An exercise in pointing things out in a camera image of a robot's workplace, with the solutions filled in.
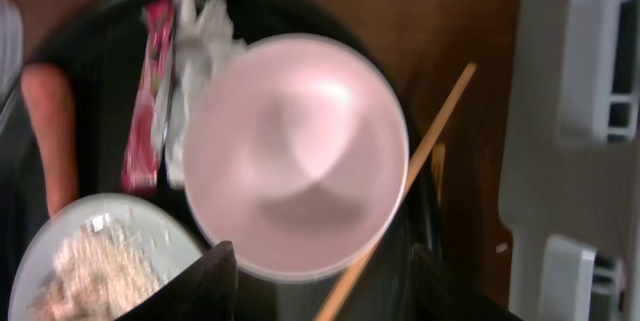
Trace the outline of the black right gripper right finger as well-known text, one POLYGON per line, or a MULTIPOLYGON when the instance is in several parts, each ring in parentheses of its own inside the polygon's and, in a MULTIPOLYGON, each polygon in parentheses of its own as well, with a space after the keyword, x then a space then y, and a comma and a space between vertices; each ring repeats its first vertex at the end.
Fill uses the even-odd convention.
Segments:
POLYGON ((428 248, 411 255, 414 319, 427 321, 521 321, 472 285, 459 280, 428 248))

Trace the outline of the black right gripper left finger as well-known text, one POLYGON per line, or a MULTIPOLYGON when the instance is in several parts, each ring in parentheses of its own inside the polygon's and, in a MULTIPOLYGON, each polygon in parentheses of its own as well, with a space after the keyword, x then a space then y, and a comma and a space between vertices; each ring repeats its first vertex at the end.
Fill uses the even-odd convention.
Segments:
POLYGON ((233 320, 237 289, 234 247, 223 241, 117 321, 233 320))

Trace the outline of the pink bowl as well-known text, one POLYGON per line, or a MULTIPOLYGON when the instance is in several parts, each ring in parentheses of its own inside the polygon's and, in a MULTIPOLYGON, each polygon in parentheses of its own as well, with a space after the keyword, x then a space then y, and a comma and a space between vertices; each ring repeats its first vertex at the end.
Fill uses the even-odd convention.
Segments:
POLYGON ((310 282, 357 261, 393 208, 402 136, 397 98, 361 53, 284 34, 251 44, 190 114, 185 194, 211 243, 240 268, 310 282))

